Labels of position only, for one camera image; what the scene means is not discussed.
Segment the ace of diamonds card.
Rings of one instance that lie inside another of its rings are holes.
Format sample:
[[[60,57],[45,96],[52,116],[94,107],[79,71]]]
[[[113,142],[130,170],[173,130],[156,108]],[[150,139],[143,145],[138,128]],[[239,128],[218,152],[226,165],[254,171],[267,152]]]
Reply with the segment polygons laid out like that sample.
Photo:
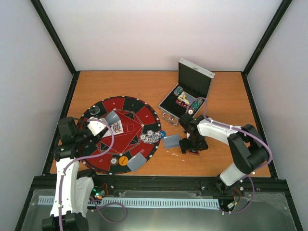
[[[106,127],[103,131],[105,131],[105,133],[104,133],[104,135],[103,135],[103,138],[104,138],[104,137],[109,137],[109,136],[111,136],[111,132],[110,132],[110,130],[108,129],[108,127]]]

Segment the red black triangular button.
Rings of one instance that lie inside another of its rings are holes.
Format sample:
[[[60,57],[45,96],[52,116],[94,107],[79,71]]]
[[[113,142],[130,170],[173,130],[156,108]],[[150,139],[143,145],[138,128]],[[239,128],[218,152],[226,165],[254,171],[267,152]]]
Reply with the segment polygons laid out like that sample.
[[[196,156],[199,156],[199,152],[197,150],[189,150],[188,151],[189,154],[193,154],[193,155],[196,155]]]

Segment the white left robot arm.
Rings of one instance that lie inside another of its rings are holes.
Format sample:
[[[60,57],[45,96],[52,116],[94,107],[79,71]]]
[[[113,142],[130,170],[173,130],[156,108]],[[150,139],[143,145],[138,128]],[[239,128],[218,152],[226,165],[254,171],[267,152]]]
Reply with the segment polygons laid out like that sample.
[[[89,141],[99,142],[104,134],[112,132],[110,124],[104,119],[90,118],[80,123],[78,129],[73,117],[58,121],[61,145],[54,150],[56,161],[56,190],[50,216],[44,219],[44,231],[87,231],[86,218],[90,194],[100,188],[93,169],[79,171],[82,147]]]

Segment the aluminium poker chip case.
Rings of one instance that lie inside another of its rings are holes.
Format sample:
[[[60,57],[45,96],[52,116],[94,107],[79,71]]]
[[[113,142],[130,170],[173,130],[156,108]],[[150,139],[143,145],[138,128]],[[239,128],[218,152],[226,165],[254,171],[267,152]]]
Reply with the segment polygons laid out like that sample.
[[[178,83],[174,87],[181,86],[183,91],[187,92],[196,99],[203,99],[200,108],[191,115],[195,117],[197,112],[205,104],[205,99],[208,97],[215,73],[200,67],[184,58],[178,61]],[[179,123],[180,117],[188,113],[188,107],[185,109],[175,103],[177,96],[173,90],[161,101],[158,108],[163,112],[162,117],[173,125]]]

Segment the orange black poker chip stack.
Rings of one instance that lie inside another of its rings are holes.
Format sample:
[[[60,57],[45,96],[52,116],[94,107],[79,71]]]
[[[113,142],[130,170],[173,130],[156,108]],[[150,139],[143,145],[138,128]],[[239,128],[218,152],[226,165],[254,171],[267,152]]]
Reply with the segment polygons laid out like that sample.
[[[116,165],[118,164],[118,158],[113,157],[113,158],[110,160],[110,163],[111,163],[111,165],[116,166]]]

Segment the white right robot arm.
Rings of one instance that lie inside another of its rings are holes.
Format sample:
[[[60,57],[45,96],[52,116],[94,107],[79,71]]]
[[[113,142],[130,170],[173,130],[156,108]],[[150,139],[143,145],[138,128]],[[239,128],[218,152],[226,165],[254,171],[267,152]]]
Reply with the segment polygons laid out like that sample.
[[[237,181],[272,160],[269,147],[253,125],[232,126],[204,116],[194,119],[189,114],[182,115],[179,123],[187,134],[187,138],[179,141],[183,154],[198,154],[207,150],[206,137],[220,141],[230,148],[233,162],[215,180],[214,187],[218,194],[228,194]]]

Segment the orange big blind button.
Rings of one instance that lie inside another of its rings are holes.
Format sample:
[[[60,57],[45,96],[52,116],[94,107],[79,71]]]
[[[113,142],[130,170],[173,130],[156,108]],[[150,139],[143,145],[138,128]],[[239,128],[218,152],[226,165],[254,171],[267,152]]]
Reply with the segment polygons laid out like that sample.
[[[126,166],[127,163],[128,163],[128,157],[126,157],[126,156],[121,156],[121,157],[119,158],[118,163],[119,163],[121,166]]]

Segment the grey card deck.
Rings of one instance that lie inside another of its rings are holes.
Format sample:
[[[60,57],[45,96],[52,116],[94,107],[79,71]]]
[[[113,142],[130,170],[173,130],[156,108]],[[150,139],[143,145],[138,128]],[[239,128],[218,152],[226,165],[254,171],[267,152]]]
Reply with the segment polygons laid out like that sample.
[[[103,117],[102,120],[103,122],[106,122],[109,126],[112,126],[113,124],[120,121],[120,117],[117,115],[117,113],[114,110],[112,110],[105,117]]]

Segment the blue white poker chips pile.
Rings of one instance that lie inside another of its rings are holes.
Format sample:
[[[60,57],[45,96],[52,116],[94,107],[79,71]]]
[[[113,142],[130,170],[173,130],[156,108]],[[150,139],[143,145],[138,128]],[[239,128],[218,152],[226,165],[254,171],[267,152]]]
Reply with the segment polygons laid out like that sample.
[[[140,135],[140,140],[144,143],[153,144],[158,142],[161,139],[162,135],[159,131],[154,132],[152,130],[149,130],[146,132],[146,134]]]

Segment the clear dealer button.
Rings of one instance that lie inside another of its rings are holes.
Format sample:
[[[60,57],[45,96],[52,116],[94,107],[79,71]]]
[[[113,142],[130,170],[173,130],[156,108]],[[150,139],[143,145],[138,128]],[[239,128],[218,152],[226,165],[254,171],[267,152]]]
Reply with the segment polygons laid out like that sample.
[[[92,107],[89,108],[89,113],[91,115],[97,115],[100,112],[100,108],[97,105],[93,105]]]

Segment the grey playing cards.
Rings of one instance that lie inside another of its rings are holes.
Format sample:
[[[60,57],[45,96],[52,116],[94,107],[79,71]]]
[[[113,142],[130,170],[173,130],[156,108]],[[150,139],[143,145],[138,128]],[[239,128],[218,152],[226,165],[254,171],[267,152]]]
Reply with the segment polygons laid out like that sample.
[[[179,134],[165,136],[163,140],[164,140],[165,149],[176,148],[180,146],[180,135]]]

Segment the blue small blind button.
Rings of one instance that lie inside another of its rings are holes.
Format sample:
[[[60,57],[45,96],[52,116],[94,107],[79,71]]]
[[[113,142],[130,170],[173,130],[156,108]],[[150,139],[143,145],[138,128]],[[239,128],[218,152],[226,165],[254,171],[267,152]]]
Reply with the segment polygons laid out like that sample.
[[[160,133],[160,138],[164,138],[166,136],[166,132],[163,130],[159,131],[159,133]]]

